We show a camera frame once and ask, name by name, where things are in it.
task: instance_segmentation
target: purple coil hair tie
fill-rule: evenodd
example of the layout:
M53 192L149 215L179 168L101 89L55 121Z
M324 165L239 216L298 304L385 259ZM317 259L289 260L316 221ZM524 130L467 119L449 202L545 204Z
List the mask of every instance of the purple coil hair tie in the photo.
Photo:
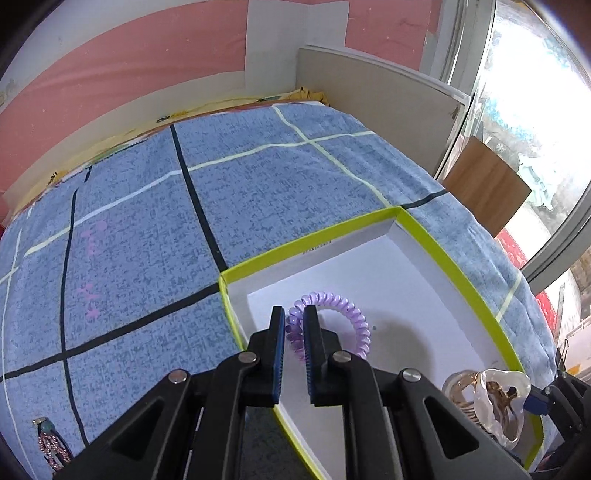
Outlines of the purple coil hair tie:
M369 353L369 344L371 343L371 333L369 332L369 325L365 321L365 316L361 313L355 303L348 299L330 292L316 292L313 291L309 295L304 295L301 300L296 300L292 308L290 308L289 315L285 317L285 332L287 340L291 343L295 354L304 360L306 353L304 351L304 335L302 331L302 320L304 318L304 308L308 305L316 305L317 307L324 307L330 310L335 310L345 315L353 328L355 329L355 355L363 359L367 358Z

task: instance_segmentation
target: blue bedspread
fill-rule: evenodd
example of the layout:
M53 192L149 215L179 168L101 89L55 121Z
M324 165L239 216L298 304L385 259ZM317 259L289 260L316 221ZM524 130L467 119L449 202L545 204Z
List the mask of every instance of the blue bedspread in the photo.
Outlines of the blue bedspread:
M31 476L50 479L32 419L48 417L80 452L167 372L237 351L220 270L388 205L435 237L533 383L548 384L542 313L470 212L351 116L280 104L166 128L16 218L0 243L0 432ZM308 476L268 412L250 418L243 478Z

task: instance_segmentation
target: white window frame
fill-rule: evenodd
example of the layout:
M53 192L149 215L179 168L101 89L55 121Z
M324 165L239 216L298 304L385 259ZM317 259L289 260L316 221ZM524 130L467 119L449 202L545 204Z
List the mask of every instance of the white window frame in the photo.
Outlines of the white window frame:
M496 0L444 0L437 37L427 34L421 71L468 95L478 95L482 87L478 78L486 60L495 9ZM465 113L468 121L472 110ZM557 232L522 269L532 293L545 290L590 245L591 183Z

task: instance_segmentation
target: bed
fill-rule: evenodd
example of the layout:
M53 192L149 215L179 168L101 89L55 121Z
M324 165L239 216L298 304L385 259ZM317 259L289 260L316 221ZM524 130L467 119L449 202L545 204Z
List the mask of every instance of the bed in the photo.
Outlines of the bed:
M31 421L74 454L167 372L238 351L221 271L308 233L400 205L463 270L532 383L556 374L527 282L471 213L354 117L266 103L167 125L66 176L0 242L0 432L51 478ZM554 436L544 425L545 437ZM310 474L267 411L251 410L242 478Z

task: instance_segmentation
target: cardboard box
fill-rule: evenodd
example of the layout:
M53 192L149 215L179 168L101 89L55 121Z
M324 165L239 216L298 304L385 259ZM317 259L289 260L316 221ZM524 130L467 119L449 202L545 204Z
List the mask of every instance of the cardboard box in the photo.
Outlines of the cardboard box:
M452 373L499 368L523 371L486 303L437 242L400 207L332 226L233 267L220 276L226 313L243 348L268 327L273 305L287 311L311 291L347 297L372 333L368 361L398 372L420 370L438 388ZM352 350L355 335L340 313L319 310L321 324ZM285 347L275 413L318 478L344 479L340 407L310 405L306 368ZM543 434L531 417L515 453L531 463Z

